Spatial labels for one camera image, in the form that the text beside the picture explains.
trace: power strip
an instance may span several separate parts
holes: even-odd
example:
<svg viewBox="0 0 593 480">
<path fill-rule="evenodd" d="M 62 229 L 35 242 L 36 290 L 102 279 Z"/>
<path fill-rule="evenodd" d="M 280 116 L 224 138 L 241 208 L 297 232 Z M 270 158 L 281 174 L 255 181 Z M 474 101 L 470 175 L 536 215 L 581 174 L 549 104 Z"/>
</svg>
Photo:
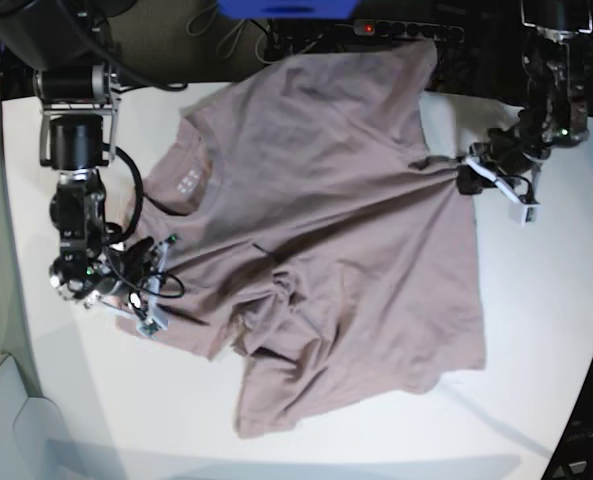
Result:
<svg viewBox="0 0 593 480">
<path fill-rule="evenodd" d="M 465 41 L 465 29 L 436 23 L 357 19 L 354 21 L 354 33 L 359 37 L 390 37 L 399 40 Z"/>
</svg>

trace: white cable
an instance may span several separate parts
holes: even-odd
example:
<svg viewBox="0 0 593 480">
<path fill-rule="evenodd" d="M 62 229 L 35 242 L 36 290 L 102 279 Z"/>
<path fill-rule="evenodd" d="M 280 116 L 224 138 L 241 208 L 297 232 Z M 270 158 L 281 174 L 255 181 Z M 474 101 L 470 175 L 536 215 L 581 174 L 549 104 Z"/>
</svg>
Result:
<svg viewBox="0 0 593 480">
<path fill-rule="evenodd" d="M 208 7 L 205 7 L 201 11 L 199 11 L 196 15 L 191 17 L 187 23 L 185 24 L 185 32 L 190 37 L 200 37 L 205 35 L 210 28 L 214 25 L 216 18 L 218 17 L 218 2 L 214 2 Z M 196 24 L 200 21 L 204 21 L 205 25 L 200 30 L 194 30 Z M 247 26 L 248 20 L 240 20 L 234 28 L 232 28 L 227 35 L 223 37 L 223 39 L 218 42 L 216 46 L 216 55 L 221 60 L 227 60 L 234 55 L 236 49 L 238 48 L 238 44 L 240 43 L 240 38 L 243 35 L 243 31 Z M 225 50 L 227 44 L 231 41 L 231 46 L 228 50 Z"/>
<path fill-rule="evenodd" d="M 467 157 L 465 157 L 465 163 L 469 165 L 470 168 L 474 170 L 478 175 L 492 182 L 494 186 L 503 193 L 503 195 L 505 195 L 512 201 L 512 203 L 523 203 L 521 199 L 518 197 L 518 195 L 516 195 L 514 189 L 505 180 L 500 178 L 491 170 L 487 170 L 480 163 L 478 163 L 478 161 L 474 157 L 472 157 L 471 155 L 467 155 Z"/>
<path fill-rule="evenodd" d="M 309 45 L 307 45 L 307 46 L 306 46 L 305 48 L 303 48 L 303 49 L 302 49 L 300 52 L 296 52 L 296 53 L 293 53 L 293 52 L 292 52 L 292 54 L 291 54 L 291 55 L 301 55 L 301 54 L 303 54 L 303 53 L 307 53 L 307 52 L 309 52 L 309 51 L 310 51 L 312 48 L 314 48 L 314 47 L 315 47 L 315 46 L 318 44 L 318 42 L 320 41 L 320 39 L 321 39 L 321 38 L 323 38 L 323 35 L 324 35 L 324 33 L 321 33 L 320 35 L 318 35 L 318 37 L 316 37 L 316 38 L 315 38 L 315 39 L 312 41 L 312 43 L 310 43 Z M 260 47 L 260 44 L 261 44 L 261 42 L 263 41 L 263 38 L 264 38 L 264 37 L 266 37 L 266 36 L 267 36 L 267 34 L 266 34 L 266 33 L 262 33 L 262 34 L 261 34 L 261 36 L 260 36 L 260 37 L 258 37 L 258 40 L 256 40 L 256 46 L 254 47 L 254 52 L 256 53 L 256 58 L 257 58 L 257 59 L 258 59 L 260 62 L 264 63 L 265 65 L 273 65 L 273 64 L 275 64 L 275 63 L 282 62 L 282 61 L 283 61 L 283 59 L 280 59 L 280 60 L 273 60 L 273 61 L 271 61 L 271 60 L 265 60 L 265 58 L 261 56 L 260 52 L 258 51 L 258 48 Z"/>
</svg>

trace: cable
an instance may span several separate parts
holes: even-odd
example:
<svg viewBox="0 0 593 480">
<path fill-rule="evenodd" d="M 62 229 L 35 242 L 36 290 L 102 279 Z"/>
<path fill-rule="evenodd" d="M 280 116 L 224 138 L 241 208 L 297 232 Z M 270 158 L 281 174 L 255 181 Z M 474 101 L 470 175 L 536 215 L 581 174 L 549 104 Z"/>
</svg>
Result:
<svg viewBox="0 0 593 480">
<path fill-rule="evenodd" d="M 166 92 L 182 92 L 187 88 L 187 84 L 181 85 L 167 85 L 160 83 L 147 75 L 140 73 L 132 67 L 125 65 L 123 61 L 116 55 L 111 53 L 109 50 L 102 47 L 99 43 L 94 40 L 87 31 L 78 23 L 78 20 L 73 13 L 69 12 L 69 15 L 64 16 L 70 24 L 70 27 L 78 33 L 78 36 L 85 44 L 85 46 L 95 53 L 97 56 L 111 64 L 114 68 L 120 70 L 120 72 L 138 85 L 145 85 L 148 87 L 155 87 L 159 90 Z"/>
<path fill-rule="evenodd" d="M 269 30 L 267 30 L 265 27 L 263 27 L 260 23 L 258 23 L 256 20 L 254 20 L 253 18 L 249 19 L 249 23 L 251 23 L 252 25 L 254 25 L 255 27 L 259 28 L 260 30 L 263 31 L 263 33 L 267 36 L 269 36 Z"/>
<path fill-rule="evenodd" d="M 149 202 L 158 210 L 160 210 L 161 212 L 163 212 L 166 215 L 169 215 L 170 217 L 186 217 L 187 215 L 182 214 L 180 212 L 177 212 L 175 210 L 172 210 L 171 208 L 166 207 L 165 205 L 163 205 L 162 203 L 160 203 L 158 200 L 150 197 L 149 195 L 145 194 L 145 198 L 147 200 L 149 200 Z"/>
<path fill-rule="evenodd" d="M 187 35 L 189 35 L 190 37 L 200 37 L 202 35 L 205 35 L 209 31 L 209 29 L 214 25 L 214 22 L 218 17 L 218 8 L 218 2 L 214 2 L 206 8 L 200 10 L 193 17 L 191 17 L 185 24 L 185 31 L 187 32 Z M 204 17 L 206 17 L 205 25 L 200 30 L 195 30 L 194 27 L 196 26 L 196 24 Z M 243 31 L 247 26 L 247 23 L 247 20 L 238 21 L 234 28 L 232 28 L 229 31 L 229 33 L 227 33 L 227 35 L 225 35 L 223 39 L 220 42 L 218 42 L 218 45 L 216 46 L 216 55 L 221 60 L 227 60 L 234 55 L 236 49 L 238 48 L 238 44 L 240 43 L 240 38 L 243 35 Z M 228 42 L 232 39 L 232 37 L 233 40 L 231 41 L 231 46 L 229 47 L 229 50 L 224 50 L 225 47 L 227 47 Z"/>
<path fill-rule="evenodd" d="M 528 146 L 534 140 L 538 140 L 540 137 L 542 137 L 543 132 L 546 131 L 550 127 L 551 123 L 552 123 L 551 119 L 548 119 L 547 123 L 542 127 L 542 131 L 539 131 L 538 133 L 534 133 L 533 135 L 530 135 L 529 137 L 527 137 L 523 140 L 517 139 L 516 143 L 513 146 L 506 148 L 503 152 L 500 153 L 500 155 L 498 155 L 498 157 L 495 159 L 496 163 L 498 163 L 498 164 L 502 163 L 503 160 L 505 160 L 510 154 L 512 154 L 516 150 L 522 150 L 523 148 Z"/>
<path fill-rule="evenodd" d="M 125 285 L 127 285 L 129 288 L 131 288 L 135 292 L 146 293 L 147 295 L 152 295 L 152 296 L 158 297 L 158 298 L 166 298 L 168 300 L 182 298 L 185 295 L 185 293 L 187 293 L 187 289 L 185 288 L 185 285 L 183 285 L 183 282 L 178 277 L 176 277 L 175 275 L 172 275 L 169 272 L 153 272 L 153 273 L 146 275 L 146 276 L 142 277 L 141 279 L 139 279 L 138 283 L 140 284 L 144 280 L 147 280 L 148 278 L 150 278 L 152 276 L 163 275 L 164 278 L 171 278 L 175 282 L 178 283 L 178 285 L 180 287 L 180 292 L 178 292 L 178 293 L 165 294 L 165 293 L 160 293 L 160 292 L 154 292 L 154 291 L 149 290 L 148 288 L 142 287 L 140 285 L 135 285 L 134 283 L 127 280 L 123 276 L 123 274 L 118 271 L 118 268 L 116 268 L 116 265 L 114 264 L 114 260 L 112 259 L 112 253 L 111 253 L 110 248 L 103 247 L 103 253 L 105 254 L 105 257 L 107 257 L 107 262 L 109 263 L 109 267 L 111 268 L 112 272 L 114 272 L 114 275 L 116 275 L 116 277 L 118 277 L 118 279 L 121 282 L 123 282 Z"/>
<path fill-rule="evenodd" d="M 520 180 L 527 184 L 527 198 L 529 201 L 534 200 L 534 184 L 527 178 L 521 175 L 499 175 L 498 178 L 503 180 Z"/>
<path fill-rule="evenodd" d="M 108 152 L 109 144 L 104 143 L 103 150 Z M 136 227 L 138 227 L 140 216 L 143 213 L 143 199 L 145 197 L 143 178 L 140 176 L 140 172 L 138 171 L 138 167 L 136 166 L 134 160 L 132 160 L 132 158 L 127 155 L 127 153 L 120 147 L 116 147 L 116 155 L 118 155 L 118 158 L 125 162 L 132 174 L 132 178 L 134 179 L 134 190 L 136 192 L 136 203 L 134 204 L 134 212 L 132 213 L 132 218 L 129 221 L 127 229 L 124 232 L 120 232 L 110 237 L 105 243 L 106 246 L 125 242 L 136 232 Z"/>
<path fill-rule="evenodd" d="M 149 87 L 147 85 L 138 85 L 135 87 L 118 88 L 118 89 L 114 89 L 113 91 L 122 95 L 124 93 L 133 92 L 134 90 L 141 90 L 143 88 L 149 88 Z"/>
<path fill-rule="evenodd" d="M 314 40 L 312 40 L 312 43 L 310 43 L 309 45 L 307 45 L 305 48 L 303 48 L 301 51 L 299 52 L 292 52 L 292 54 L 290 56 L 293 55 L 302 55 L 303 53 L 307 53 L 309 52 L 312 48 L 314 48 L 318 42 L 325 36 L 325 33 L 321 33 L 320 35 L 318 35 L 318 37 L 316 37 Z M 269 38 L 269 35 L 261 35 L 260 37 L 258 37 L 258 40 L 256 40 L 256 46 L 254 47 L 254 53 L 256 53 L 256 58 L 261 62 L 264 63 L 265 65 L 273 65 L 275 63 L 279 63 L 282 62 L 284 60 L 284 58 L 280 59 L 280 60 L 265 60 L 264 57 L 261 56 L 260 52 L 258 51 L 258 48 L 260 47 L 261 42 L 263 41 L 263 38 Z"/>
<path fill-rule="evenodd" d="M 174 282 L 176 282 L 176 285 L 178 285 L 179 293 L 174 294 L 174 295 L 179 295 L 179 296 L 174 297 L 174 298 L 182 298 L 183 295 L 185 295 L 185 293 L 187 293 L 187 289 L 185 288 L 185 284 L 183 284 L 183 281 L 180 278 L 178 278 L 176 275 L 174 275 L 173 273 L 169 273 L 169 272 L 152 272 L 149 275 L 145 275 L 143 278 L 141 278 L 139 283 L 142 283 L 145 280 L 148 280 L 150 278 L 156 278 L 156 277 L 158 277 L 160 279 L 160 281 L 162 282 L 163 285 L 167 282 L 167 280 L 173 280 Z"/>
<path fill-rule="evenodd" d="M 132 295 L 131 295 L 131 293 L 129 295 L 127 295 L 127 302 L 129 303 L 129 306 L 132 307 L 132 312 L 134 312 L 134 315 L 136 315 L 136 317 L 138 318 L 138 320 L 140 320 L 141 322 L 147 320 L 147 314 L 145 312 L 143 312 L 143 310 L 141 309 L 141 307 L 138 307 L 132 301 Z"/>
</svg>

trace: t-shirt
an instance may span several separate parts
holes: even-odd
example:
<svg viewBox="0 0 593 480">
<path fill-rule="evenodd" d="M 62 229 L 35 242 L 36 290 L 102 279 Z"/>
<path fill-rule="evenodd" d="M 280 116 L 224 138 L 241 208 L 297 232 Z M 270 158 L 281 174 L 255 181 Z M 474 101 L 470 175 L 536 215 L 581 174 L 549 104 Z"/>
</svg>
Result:
<svg viewBox="0 0 593 480">
<path fill-rule="evenodd" d="M 423 162 L 435 62 L 431 42 L 289 58 L 183 118 L 146 179 L 135 240 L 176 234 L 187 288 L 157 339 L 245 356 L 241 436 L 484 367 L 473 202 Z"/>
</svg>

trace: black cable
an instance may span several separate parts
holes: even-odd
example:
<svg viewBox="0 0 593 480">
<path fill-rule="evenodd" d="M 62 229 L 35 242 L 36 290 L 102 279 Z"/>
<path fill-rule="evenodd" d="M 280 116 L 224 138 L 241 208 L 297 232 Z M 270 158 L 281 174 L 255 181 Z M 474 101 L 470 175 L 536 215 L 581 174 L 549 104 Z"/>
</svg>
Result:
<svg viewBox="0 0 593 480">
<path fill-rule="evenodd" d="M 69 15 L 65 15 L 67 21 L 69 22 L 71 28 L 78 33 L 78 36 L 85 44 L 85 46 L 94 52 L 97 56 L 105 60 L 107 63 L 111 64 L 114 68 L 120 70 L 120 72 L 125 75 L 125 77 L 129 78 L 133 82 L 137 83 L 138 85 L 145 85 L 148 87 L 155 87 L 160 90 L 164 90 L 166 92 L 182 92 L 187 88 L 187 84 L 181 85 L 167 85 L 161 82 L 158 82 L 147 75 L 140 73 L 139 71 L 133 69 L 132 67 L 125 65 L 123 61 L 118 58 L 116 55 L 111 53 L 109 50 L 102 47 L 100 44 L 94 40 L 88 32 L 78 23 L 78 20 L 74 16 L 71 11 L 68 11 Z"/>
<path fill-rule="evenodd" d="M 263 27 L 263 26 L 262 26 L 260 23 L 258 23 L 258 22 L 257 22 L 256 20 L 254 20 L 253 18 L 250 18 L 250 19 L 249 19 L 249 22 L 250 22 L 252 25 L 254 25 L 254 26 L 258 27 L 260 30 L 262 30 L 262 31 L 263 31 L 263 33 L 264 33 L 265 35 L 267 35 L 267 36 L 269 37 L 269 30 L 267 30 L 265 27 Z"/>
<path fill-rule="evenodd" d="M 527 198 L 529 201 L 533 201 L 534 199 L 534 184 L 527 178 L 521 175 L 499 175 L 499 178 L 503 180 L 521 180 L 527 184 Z"/>
<path fill-rule="evenodd" d="M 175 210 L 172 210 L 171 208 L 166 207 L 165 205 L 163 205 L 162 203 L 160 203 L 158 200 L 150 197 L 149 195 L 145 194 L 145 198 L 147 200 L 149 200 L 149 202 L 158 210 L 160 210 L 161 212 L 163 212 L 166 215 L 169 215 L 170 217 L 186 217 L 187 215 L 177 212 Z"/>
<path fill-rule="evenodd" d="M 108 152 L 109 145 L 107 143 L 103 144 L 103 150 Z M 131 237 L 136 232 L 136 227 L 138 227 L 138 222 L 140 221 L 140 217 L 143 213 L 143 199 L 145 197 L 145 186 L 143 185 L 143 179 L 140 176 L 140 172 L 138 171 L 138 167 L 132 158 L 127 155 L 127 153 L 119 147 L 116 147 L 116 155 L 120 158 L 132 174 L 134 179 L 134 191 L 136 192 L 136 202 L 134 204 L 134 212 L 132 213 L 132 218 L 129 221 L 129 225 L 124 232 L 120 232 L 116 235 L 107 240 L 106 245 L 114 245 L 116 243 L 121 243 L 127 241 L 129 237 Z"/>
<path fill-rule="evenodd" d="M 148 88 L 148 86 L 147 85 L 138 85 L 135 87 L 125 87 L 125 88 L 115 89 L 114 92 L 120 93 L 122 95 L 123 93 L 133 92 L 134 90 L 142 90 L 143 88 Z"/>
<path fill-rule="evenodd" d="M 542 131 L 539 131 L 538 133 L 530 135 L 529 137 L 527 137 L 523 140 L 517 139 L 516 143 L 513 146 L 506 148 L 503 152 L 500 153 L 500 155 L 498 155 L 497 158 L 494 159 L 495 162 L 498 164 L 501 164 L 503 162 L 503 160 L 505 160 L 505 158 L 507 158 L 511 153 L 514 153 L 516 150 L 522 150 L 523 148 L 528 146 L 530 143 L 532 143 L 534 140 L 538 140 L 540 137 L 542 137 L 543 132 L 545 130 L 547 130 L 550 125 L 551 125 L 551 120 L 549 120 L 547 122 L 547 124 L 542 128 Z"/>
<path fill-rule="evenodd" d="M 183 281 L 178 278 L 176 275 L 174 275 L 173 273 L 170 272 L 152 272 L 149 275 L 145 275 L 143 278 L 141 278 L 139 280 L 139 284 L 144 282 L 145 280 L 149 280 L 150 278 L 160 278 L 160 281 L 163 283 L 163 285 L 167 282 L 167 280 L 173 280 L 174 282 L 176 282 L 176 285 L 178 285 L 178 290 L 179 293 L 178 294 L 174 294 L 174 297 L 164 297 L 164 298 L 182 298 L 183 295 L 185 295 L 185 293 L 187 293 L 187 289 L 185 288 L 185 285 L 183 284 Z"/>
<path fill-rule="evenodd" d="M 129 306 L 132 307 L 132 311 L 136 314 L 141 322 L 147 320 L 147 314 L 143 312 L 140 307 L 136 306 L 136 304 L 132 301 L 131 294 L 127 296 L 127 302 L 129 303 Z"/>
<path fill-rule="evenodd" d="M 118 270 L 118 268 L 116 267 L 116 264 L 114 264 L 114 260 L 112 259 L 112 252 L 109 247 L 104 247 L 103 253 L 105 254 L 105 257 L 107 257 L 107 262 L 109 263 L 109 268 L 111 268 L 112 272 L 114 272 L 114 275 L 116 275 L 116 277 L 118 277 L 118 279 L 121 282 L 123 282 L 125 285 L 127 285 L 129 288 L 131 288 L 135 292 L 142 292 L 142 293 L 146 293 L 147 295 L 152 295 L 152 296 L 158 297 L 158 298 L 166 298 L 168 300 L 182 298 L 185 295 L 185 293 L 187 293 L 187 290 L 185 289 L 185 285 L 183 285 L 183 282 L 181 282 L 178 277 L 176 277 L 175 275 L 172 275 L 171 273 L 168 273 L 168 272 L 154 272 L 152 274 L 142 277 L 138 281 L 138 283 L 140 284 L 142 281 L 147 280 L 147 278 L 150 278 L 152 276 L 163 275 L 164 278 L 171 278 L 176 283 L 178 283 L 178 285 L 180 287 L 180 292 L 174 293 L 174 294 L 165 294 L 165 293 L 160 293 L 160 292 L 154 292 L 152 290 L 149 290 L 148 288 L 142 287 L 140 285 L 136 285 L 136 284 L 130 282 L 129 280 L 127 280 L 123 276 L 123 274 Z"/>
</svg>

